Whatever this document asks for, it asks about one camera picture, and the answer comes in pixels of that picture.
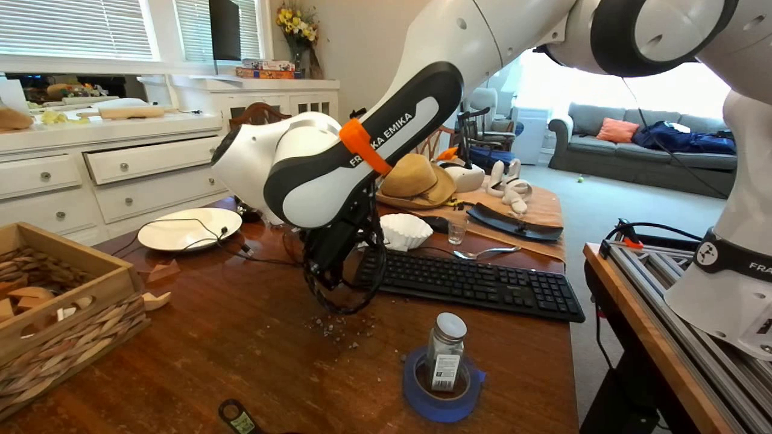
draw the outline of window blind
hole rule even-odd
[[[0,0],[0,54],[153,59],[139,0]]]
[[[260,59],[258,16],[255,0],[231,0],[239,5],[242,59]],[[209,0],[175,0],[185,58],[189,62],[212,60]]]

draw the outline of woven basket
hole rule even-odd
[[[56,297],[0,322],[0,420],[149,323],[131,264],[23,223],[0,228],[5,282]],[[75,314],[57,321],[68,307]]]

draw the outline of jar lid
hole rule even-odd
[[[437,315],[437,327],[451,339],[462,339],[466,336],[466,324],[458,315],[442,312]]]

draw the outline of white plate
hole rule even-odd
[[[170,219],[198,219],[190,222],[162,222],[159,220]],[[187,250],[198,250],[215,244],[215,236],[204,229],[201,224],[218,236],[222,228],[228,231],[222,236],[227,238],[239,230],[242,224],[241,216],[228,209],[220,208],[196,208],[180,212],[172,212],[140,229],[137,238],[148,249],[176,252],[187,246]]]

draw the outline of black keyboard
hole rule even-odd
[[[368,250],[357,270],[356,283],[370,283],[374,270],[375,254]],[[584,312],[563,274],[388,250],[381,290],[514,314],[584,322]]]

